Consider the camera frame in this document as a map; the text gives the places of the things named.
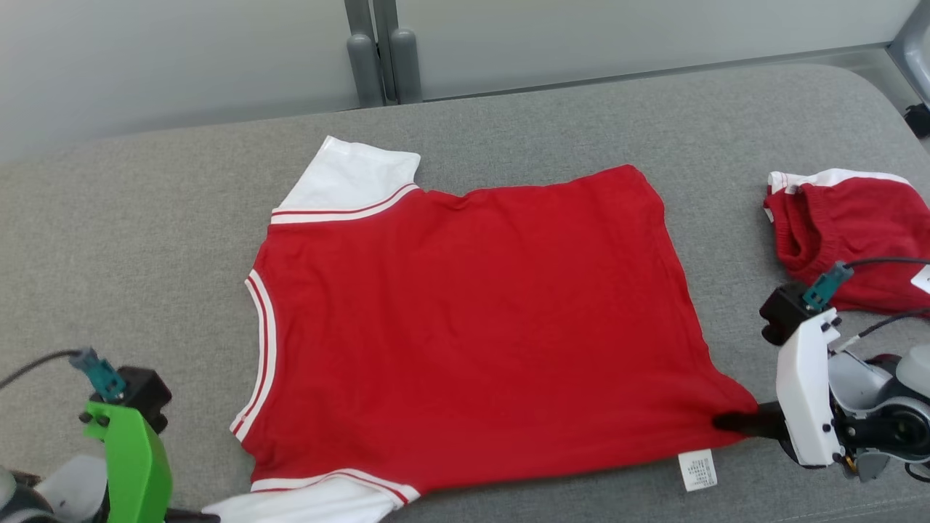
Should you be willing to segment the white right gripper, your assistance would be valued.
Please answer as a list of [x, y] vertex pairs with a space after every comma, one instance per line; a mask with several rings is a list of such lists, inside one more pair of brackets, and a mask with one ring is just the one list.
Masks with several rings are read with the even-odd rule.
[[840, 337], [838, 314], [830, 308], [798, 325], [778, 352], [777, 402], [753, 413], [716, 415], [712, 425], [745, 437], [786, 440], [800, 466], [830, 466], [841, 452], [833, 429], [828, 384], [828, 345]]

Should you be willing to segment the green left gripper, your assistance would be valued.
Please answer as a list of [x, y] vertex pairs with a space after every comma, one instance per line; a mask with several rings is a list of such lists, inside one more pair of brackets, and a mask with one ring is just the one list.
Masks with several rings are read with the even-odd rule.
[[107, 522], [220, 523], [218, 514], [169, 508], [173, 479], [165, 446], [135, 408], [87, 402], [84, 436], [103, 443]]

